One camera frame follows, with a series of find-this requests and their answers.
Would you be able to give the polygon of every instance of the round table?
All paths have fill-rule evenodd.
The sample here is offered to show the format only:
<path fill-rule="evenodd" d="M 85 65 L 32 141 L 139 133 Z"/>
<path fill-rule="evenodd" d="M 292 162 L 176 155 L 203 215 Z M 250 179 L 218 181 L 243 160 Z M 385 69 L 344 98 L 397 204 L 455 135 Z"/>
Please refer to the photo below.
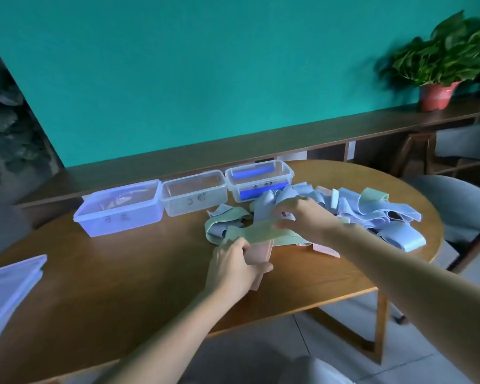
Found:
<path fill-rule="evenodd" d="M 443 238 L 438 213 L 414 188 L 374 169 L 336 161 L 288 162 L 294 183 L 372 187 L 422 214 L 412 226 L 427 245 L 410 253 L 430 262 Z M 212 244 L 205 210 L 90 238 L 73 211 L 40 227 L 0 255 L 0 267 L 47 254 L 44 275 L 0 338 L 0 383 L 33 382 L 120 359 L 176 316 L 205 284 Z M 311 247 L 275 247 L 274 270 L 213 328 L 212 334 L 277 315 L 309 312 L 380 362 L 387 299 L 379 293 L 375 341 L 328 317 L 318 306 L 377 288 L 344 257 Z"/>

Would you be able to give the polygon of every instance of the chair seat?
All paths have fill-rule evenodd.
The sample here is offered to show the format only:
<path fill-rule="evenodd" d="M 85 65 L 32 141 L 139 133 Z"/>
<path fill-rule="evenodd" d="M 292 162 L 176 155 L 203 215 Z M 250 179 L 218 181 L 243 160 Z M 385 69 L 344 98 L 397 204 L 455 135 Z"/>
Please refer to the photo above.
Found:
<path fill-rule="evenodd" d="M 444 239 L 471 242 L 480 233 L 480 187 L 442 175 L 403 178 L 425 195 L 439 212 Z"/>

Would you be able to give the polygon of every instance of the pink pot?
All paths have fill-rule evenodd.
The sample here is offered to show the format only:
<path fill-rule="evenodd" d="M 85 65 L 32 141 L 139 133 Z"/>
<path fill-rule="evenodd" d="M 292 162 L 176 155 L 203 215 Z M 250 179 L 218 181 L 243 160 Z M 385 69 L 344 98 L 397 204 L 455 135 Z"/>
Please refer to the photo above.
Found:
<path fill-rule="evenodd" d="M 460 82 L 454 82 L 448 87 L 443 84 L 422 86 L 420 88 L 420 111 L 445 109 L 459 83 Z"/>

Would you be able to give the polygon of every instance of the teal wall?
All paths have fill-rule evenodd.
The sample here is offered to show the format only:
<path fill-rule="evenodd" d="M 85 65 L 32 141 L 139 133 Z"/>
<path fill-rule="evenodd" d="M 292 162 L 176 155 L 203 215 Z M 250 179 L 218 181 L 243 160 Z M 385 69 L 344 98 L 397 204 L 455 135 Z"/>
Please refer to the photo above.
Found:
<path fill-rule="evenodd" d="M 0 55 L 74 166 L 401 104 L 376 60 L 461 9 L 480 0 L 0 0 Z"/>

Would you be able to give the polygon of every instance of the dark wooden ledge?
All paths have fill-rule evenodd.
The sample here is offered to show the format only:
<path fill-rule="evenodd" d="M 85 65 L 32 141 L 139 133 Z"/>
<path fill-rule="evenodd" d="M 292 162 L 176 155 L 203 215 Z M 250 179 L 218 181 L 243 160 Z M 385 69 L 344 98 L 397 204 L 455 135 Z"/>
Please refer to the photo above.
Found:
<path fill-rule="evenodd" d="M 478 116 L 480 98 L 464 97 L 452 101 L 447 109 L 433 113 L 417 113 L 415 105 L 400 106 L 84 164 L 59 172 L 16 205 L 24 208 L 68 200 L 104 188 L 181 176 Z"/>

